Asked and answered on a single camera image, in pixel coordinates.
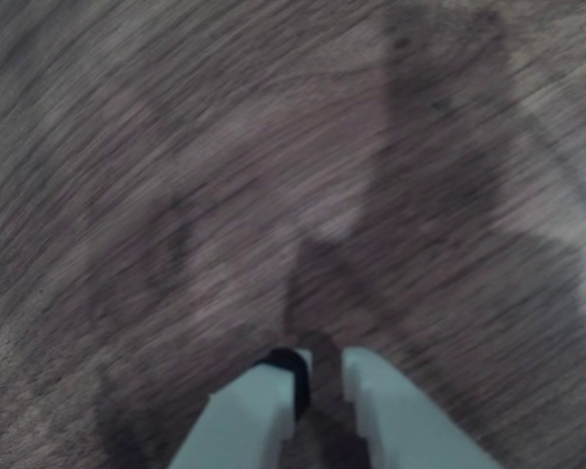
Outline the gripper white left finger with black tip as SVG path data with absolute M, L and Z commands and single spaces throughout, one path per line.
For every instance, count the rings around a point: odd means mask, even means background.
M 209 396 L 172 468 L 276 468 L 312 401 L 312 353 L 276 348 Z

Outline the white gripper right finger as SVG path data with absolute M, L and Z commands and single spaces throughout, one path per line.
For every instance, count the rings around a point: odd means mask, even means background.
M 342 354 L 344 397 L 356 414 L 373 468 L 498 468 L 405 374 L 375 352 Z

